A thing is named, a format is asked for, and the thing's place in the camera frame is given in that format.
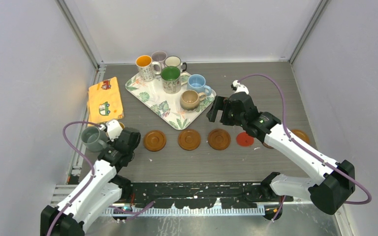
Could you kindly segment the beige speckled ceramic mug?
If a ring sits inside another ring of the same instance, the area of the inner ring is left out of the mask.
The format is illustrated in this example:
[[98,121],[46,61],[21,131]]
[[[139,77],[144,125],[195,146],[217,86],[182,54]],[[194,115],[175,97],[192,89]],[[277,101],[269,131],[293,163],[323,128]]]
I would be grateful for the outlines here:
[[207,97],[206,93],[194,90],[186,90],[181,94],[180,97],[180,106],[183,110],[192,112],[196,110],[200,102]]

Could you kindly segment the brown wooden ringed coaster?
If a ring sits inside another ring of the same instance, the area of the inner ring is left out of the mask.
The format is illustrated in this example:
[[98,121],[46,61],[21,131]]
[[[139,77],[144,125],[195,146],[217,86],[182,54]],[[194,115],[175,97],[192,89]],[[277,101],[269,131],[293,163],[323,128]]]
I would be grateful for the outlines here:
[[198,131],[194,129],[185,129],[180,132],[178,136],[178,145],[180,148],[192,151],[199,147],[201,143],[201,136]]

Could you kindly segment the red round coaster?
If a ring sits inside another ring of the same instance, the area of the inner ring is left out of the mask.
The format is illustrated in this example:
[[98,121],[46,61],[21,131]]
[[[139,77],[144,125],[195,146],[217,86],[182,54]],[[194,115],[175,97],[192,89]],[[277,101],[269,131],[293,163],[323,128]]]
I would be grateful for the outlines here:
[[241,147],[250,147],[254,144],[254,138],[246,132],[241,132],[236,136],[236,142]]

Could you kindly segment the green interior floral mug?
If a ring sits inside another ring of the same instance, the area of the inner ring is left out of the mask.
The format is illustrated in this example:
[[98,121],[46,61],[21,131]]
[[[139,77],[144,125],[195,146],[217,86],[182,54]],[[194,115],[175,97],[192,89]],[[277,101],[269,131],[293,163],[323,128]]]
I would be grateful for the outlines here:
[[175,66],[166,66],[160,73],[163,91],[176,94],[181,90],[181,70]]

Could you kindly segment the grey ceramic mug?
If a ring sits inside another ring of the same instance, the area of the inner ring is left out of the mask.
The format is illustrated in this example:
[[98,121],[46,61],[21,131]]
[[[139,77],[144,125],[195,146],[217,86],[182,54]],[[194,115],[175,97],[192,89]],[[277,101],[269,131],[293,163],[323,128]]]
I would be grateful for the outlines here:
[[87,127],[81,134],[81,141],[91,152],[100,152],[108,147],[109,138],[99,128]]

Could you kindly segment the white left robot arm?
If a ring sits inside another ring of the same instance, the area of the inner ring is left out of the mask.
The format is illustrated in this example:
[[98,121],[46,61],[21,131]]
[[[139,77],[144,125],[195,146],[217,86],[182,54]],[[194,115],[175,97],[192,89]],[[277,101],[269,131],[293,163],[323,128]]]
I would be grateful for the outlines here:
[[126,203],[131,198],[131,181],[118,175],[134,158],[141,134],[126,127],[111,140],[95,126],[81,135],[89,150],[99,152],[90,172],[77,187],[56,206],[41,212],[40,235],[83,236],[90,225],[114,202]]

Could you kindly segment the yellow printed cloth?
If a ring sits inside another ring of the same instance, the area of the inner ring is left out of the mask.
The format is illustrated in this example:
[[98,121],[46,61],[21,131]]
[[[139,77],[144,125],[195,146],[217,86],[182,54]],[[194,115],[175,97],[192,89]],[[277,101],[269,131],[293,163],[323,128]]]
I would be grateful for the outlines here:
[[88,88],[89,122],[105,123],[123,119],[124,108],[117,77],[112,77]]

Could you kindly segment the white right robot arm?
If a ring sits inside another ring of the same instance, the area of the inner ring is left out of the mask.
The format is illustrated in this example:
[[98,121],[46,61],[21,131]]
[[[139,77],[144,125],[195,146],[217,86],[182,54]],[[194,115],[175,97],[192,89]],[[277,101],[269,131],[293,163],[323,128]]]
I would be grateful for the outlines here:
[[267,201],[287,195],[311,201],[322,212],[333,215],[355,191],[355,184],[347,177],[355,177],[355,168],[347,160],[337,162],[318,152],[269,112],[260,112],[251,96],[237,92],[230,97],[216,96],[207,113],[214,122],[218,111],[224,125],[240,126],[251,137],[258,139],[288,157],[307,175],[289,177],[272,172],[261,183],[259,190]]

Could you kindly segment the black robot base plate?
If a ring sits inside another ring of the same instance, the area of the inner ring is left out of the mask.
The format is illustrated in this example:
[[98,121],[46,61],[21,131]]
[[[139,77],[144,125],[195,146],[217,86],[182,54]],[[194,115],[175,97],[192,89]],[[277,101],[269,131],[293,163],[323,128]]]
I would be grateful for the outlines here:
[[268,193],[260,182],[132,182],[116,204],[144,208],[212,208],[220,202],[224,209],[254,208],[255,203],[280,202],[280,196]]

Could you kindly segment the light blue mug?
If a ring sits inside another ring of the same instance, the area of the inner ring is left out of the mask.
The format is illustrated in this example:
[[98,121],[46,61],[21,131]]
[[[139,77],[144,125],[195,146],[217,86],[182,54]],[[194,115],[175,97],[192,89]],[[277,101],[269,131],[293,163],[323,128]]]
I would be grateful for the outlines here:
[[203,92],[207,96],[212,94],[211,87],[206,85],[205,77],[199,74],[193,74],[189,76],[188,81],[187,81],[187,89],[194,90],[197,93]]

